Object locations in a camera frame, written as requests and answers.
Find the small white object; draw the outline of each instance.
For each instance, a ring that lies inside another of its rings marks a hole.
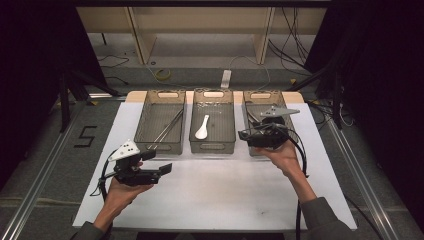
[[[206,125],[208,123],[209,115],[205,115],[205,118],[203,118],[203,124],[197,130],[196,134],[194,135],[197,139],[205,139],[208,136],[208,129],[206,128]]]
[[[222,75],[221,88],[228,88],[230,86],[231,70],[224,70]]]
[[[135,154],[139,154],[140,149],[137,148],[137,145],[131,139],[128,139],[124,144],[122,144],[109,158],[109,162],[117,161],[122,158],[130,157]]]

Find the sleeve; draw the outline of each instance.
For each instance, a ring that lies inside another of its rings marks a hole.
[[[93,226],[90,222],[85,222],[81,229],[72,236],[71,240],[100,240],[104,233]]]
[[[356,239],[354,232],[337,218],[325,198],[303,203],[301,208],[308,228],[308,239]]]

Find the ceramic spoon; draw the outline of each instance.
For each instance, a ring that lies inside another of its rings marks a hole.
[[[199,130],[197,130],[196,134],[194,135],[197,139],[205,139],[208,136],[208,130],[206,128],[208,119],[209,115],[205,115],[202,126],[199,128]]]

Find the human hand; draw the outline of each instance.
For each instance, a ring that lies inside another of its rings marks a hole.
[[[115,219],[122,210],[138,196],[138,194],[149,190],[153,186],[153,184],[128,186],[112,178],[106,201],[93,225],[103,232],[106,232],[109,225],[113,222],[113,219]]]
[[[296,155],[294,144],[287,140],[278,149],[255,148],[255,150],[269,159],[287,177],[302,171]]]

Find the white table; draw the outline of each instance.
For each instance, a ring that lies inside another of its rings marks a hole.
[[[337,217],[351,229],[357,226],[343,197],[309,107],[287,103],[299,109],[292,115],[308,159],[309,182],[318,196],[326,197]],[[89,195],[97,186],[109,154],[127,139],[133,139],[143,103],[122,103],[116,115],[99,163],[88,185],[73,223],[80,227],[94,221],[102,197]],[[157,169],[173,163],[172,172],[155,187],[138,196],[113,226],[134,231],[178,232],[281,232],[295,229],[297,197],[287,178],[270,160],[251,157],[247,143],[238,139],[234,154],[192,154],[188,141],[192,104],[187,105],[183,154],[158,155],[143,168]],[[236,131],[245,129],[241,103],[234,106]],[[107,173],[113,171],[109,164]],[[306,229],[302,219],[301,228]]]

